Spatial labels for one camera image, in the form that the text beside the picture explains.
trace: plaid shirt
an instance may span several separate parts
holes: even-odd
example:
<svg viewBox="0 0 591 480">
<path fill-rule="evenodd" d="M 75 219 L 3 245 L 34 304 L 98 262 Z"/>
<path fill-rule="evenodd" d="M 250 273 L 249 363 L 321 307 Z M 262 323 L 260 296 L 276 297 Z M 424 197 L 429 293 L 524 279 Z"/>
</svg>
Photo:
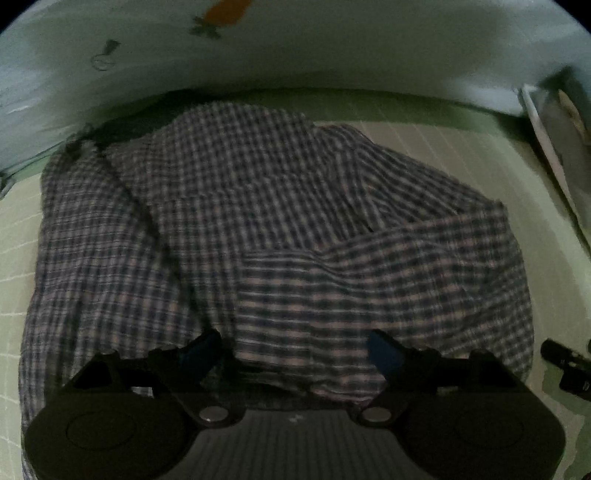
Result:
<svg viewBox="0 0 591 480">
<path fill-rule="evenodd" d="M 95 352 L 144 356 L 209 326 L 258 367 L 252 380 L 337 401 L 384 386 L 366 358 L 373 328 L 529 370 L 505 208 L 353 128 L 212 103 L 105 151 L 72 144 L 42 188 L 24 430 Z"/>
</svg>

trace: gray ribbed panel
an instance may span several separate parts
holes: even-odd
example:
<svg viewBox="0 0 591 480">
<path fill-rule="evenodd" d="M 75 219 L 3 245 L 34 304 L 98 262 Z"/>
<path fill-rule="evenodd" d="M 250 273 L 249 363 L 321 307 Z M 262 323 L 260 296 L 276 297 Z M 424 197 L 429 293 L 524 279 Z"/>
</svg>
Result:
<svg viewBox="0 0 591 480">
<path fill-rule="evenodd" d="M 248 411 L 233 427 L 198 435 L 162 480 L 433 480 L 395 436 L 343 410 Z"/>
</svg>

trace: folded garment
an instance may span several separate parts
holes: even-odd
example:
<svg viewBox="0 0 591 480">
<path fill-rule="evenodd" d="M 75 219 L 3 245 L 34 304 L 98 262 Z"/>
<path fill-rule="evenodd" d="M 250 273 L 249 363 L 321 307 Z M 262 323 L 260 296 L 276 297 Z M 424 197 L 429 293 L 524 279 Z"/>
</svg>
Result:
<svg viewBox="0 0 591 480">
<path fill-rule="evenodd" d="M 206 327 L 250 380 L 339 401 L 383 387 L 365 351 L 376 327 L 530 367 L 504 207 L 353 128 L 211 103 L 103 151 L 68 146 L 42 192 L 24 429 L 95 352 L 144 356 Z"/>
</svg>

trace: beige grid-lined surface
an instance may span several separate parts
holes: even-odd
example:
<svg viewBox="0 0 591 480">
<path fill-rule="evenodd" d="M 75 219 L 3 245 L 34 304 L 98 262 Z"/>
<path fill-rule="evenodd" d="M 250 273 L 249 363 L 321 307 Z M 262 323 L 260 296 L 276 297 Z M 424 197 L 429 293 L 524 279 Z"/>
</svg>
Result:
<svg viewBox="0 0 591 480">
<path fill-rule="evenodd" d="M 349 122 L 370 139 L 439 168 L 508 207 L 524 253 L 534 306 L 536 352 L 547 338 L 580 352 L 591 338 L 591 261 L 563 199 L 523 141 L 436 125 Z M 22 323 L 33 288 L 39 176 L 0 201 L 0 479 L 20 478 L 17 362 Z M 528 386 L 562 422 L 568 437 L 557 480 L 591 471 L 591 410 L 557 388 L 559 371 L 539 353 Z"/>
</svg>

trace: tiled surface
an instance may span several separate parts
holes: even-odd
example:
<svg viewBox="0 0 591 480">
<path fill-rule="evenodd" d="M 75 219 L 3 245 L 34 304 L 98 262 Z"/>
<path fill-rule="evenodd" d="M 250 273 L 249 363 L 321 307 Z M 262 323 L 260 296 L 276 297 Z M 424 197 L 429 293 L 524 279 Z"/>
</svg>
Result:
<svg viewBox="0 0 591 480">
<path fill-rule="evenodd" d="M 0 200 L 0 480 L 22 478 L 18 359 L 34 287 L 40 222 L 36 175 Z"/>
<path fill-rule="evenodd" d="M 376 143 L 502 200 L 525 258 L 536 351 L 547 337 L 586 350 L 591 338 L 589 254 L 531 147 L 515 132 L 508 133 L 510 122 L 479 111 L 467 113 L 456 105 L 442 106 L 438 100 L 337 91 L 332 97 L 315 95 L 302 92 L 299 98 L 297 93 L 273 92 L 241 98 L 299 109 L 315 120 L 348 121 Z M 0 480 L 20 477 L 14 382 L 22 322 L 33 288 L 38 182 L 39 175 L 22 181 L 0 201 Z M 537 354 L 528 385 L 561 420 L 569 440 L 556 480 L 580 480 L 591 471 L 591 403 L 561 392 L 559 379 L 559 371 Z"/>
</svg>

